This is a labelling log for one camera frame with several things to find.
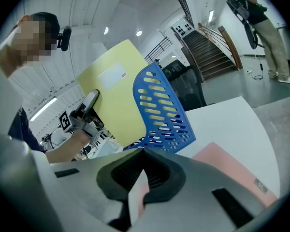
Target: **black chair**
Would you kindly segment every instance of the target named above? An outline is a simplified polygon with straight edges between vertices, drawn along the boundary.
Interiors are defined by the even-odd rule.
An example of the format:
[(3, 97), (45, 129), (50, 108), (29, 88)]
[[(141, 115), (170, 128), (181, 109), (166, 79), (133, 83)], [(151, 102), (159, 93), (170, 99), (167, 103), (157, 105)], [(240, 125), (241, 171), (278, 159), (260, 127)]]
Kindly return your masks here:
[(186, 67), (179, 60), (175, 60), (162, 71), (185, 111), (207, 106), (201, 86), (201, 75), (195, 66)]

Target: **stair railing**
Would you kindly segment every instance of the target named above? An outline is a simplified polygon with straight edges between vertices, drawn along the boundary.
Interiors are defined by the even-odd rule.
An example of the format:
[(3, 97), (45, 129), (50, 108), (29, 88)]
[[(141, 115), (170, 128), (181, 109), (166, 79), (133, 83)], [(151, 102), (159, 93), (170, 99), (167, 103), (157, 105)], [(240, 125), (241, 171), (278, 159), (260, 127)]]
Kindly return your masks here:
[(204, 35), (210, 41), (212, 41), (216, 45), (219, 43), (219, 45), (223, 46), (225, 49), (227, 49), (231, 53), (235, 61), (235, 66), (238, 70), (243, 68), (240, 56), (238, 55), (235, 45), (232, 39), (230, 38), (228, 32), (225, 30), (223, 26), (220, 26), (218, 28), (220, 33), (212, 29), (209, 29), (207, 27), (204, 27), (201, 23), (198, 23), (198, 26), (199, 26), (199, 29), (204, 33)]
[(189, 7), (187, 5), (186, 0), (178, 0), (180, 5), (182, 6), (183, 11), (185, 12), (185, 19), (194, 27), (193, 22), (192, 22), (192, 16), (189, 11)]
[(145, 60), (148, 64), (152, 63), (162, 52), (164, 52), (170, 45), (172, 41), (168, 37), (165, 37), (162, 41), (151, 50), (150, 53), (145, 57)]

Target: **person carrying chair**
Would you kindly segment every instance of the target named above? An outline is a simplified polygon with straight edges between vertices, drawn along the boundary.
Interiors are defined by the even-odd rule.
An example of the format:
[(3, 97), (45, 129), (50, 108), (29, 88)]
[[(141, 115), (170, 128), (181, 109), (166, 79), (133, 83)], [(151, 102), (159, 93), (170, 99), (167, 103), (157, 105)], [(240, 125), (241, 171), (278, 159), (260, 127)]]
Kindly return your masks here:
[(281, 83), (290, 83), (287, 54), (282, 38), (273, 23), (264, 14), (266, 8), (257, 0), (235, 0), (249, 13), (248, 22), (259, 35), (265, 51), (271, 79), (278, 76)]

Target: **black shirt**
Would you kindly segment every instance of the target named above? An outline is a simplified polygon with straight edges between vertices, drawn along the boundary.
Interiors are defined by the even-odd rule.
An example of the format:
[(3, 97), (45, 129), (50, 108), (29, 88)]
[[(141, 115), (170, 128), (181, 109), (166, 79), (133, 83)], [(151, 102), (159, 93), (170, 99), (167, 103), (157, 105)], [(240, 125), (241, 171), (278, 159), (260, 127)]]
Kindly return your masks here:
[[(246, 8), (246, 0), (238, 0), (238, 1)], [(249, 1), (247, 1), (247, 3), (249, 11), (248, 22), (250, 24), (254, 25), (268, 19), (264, 14), (263, 10), (258, 5), (253, 4)]]

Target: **white table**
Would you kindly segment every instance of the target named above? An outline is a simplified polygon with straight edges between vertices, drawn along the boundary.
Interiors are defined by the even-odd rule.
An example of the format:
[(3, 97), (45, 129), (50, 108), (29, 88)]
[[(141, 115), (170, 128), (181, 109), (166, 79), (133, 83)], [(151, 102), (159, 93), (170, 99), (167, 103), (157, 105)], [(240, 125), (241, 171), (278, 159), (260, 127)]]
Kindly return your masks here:
[(178, 152), (193, 157), (214, 142), (251, 171), (276, 197), (280, 181), (270, 139), (243, 97), (186, 112), (196, 141)]

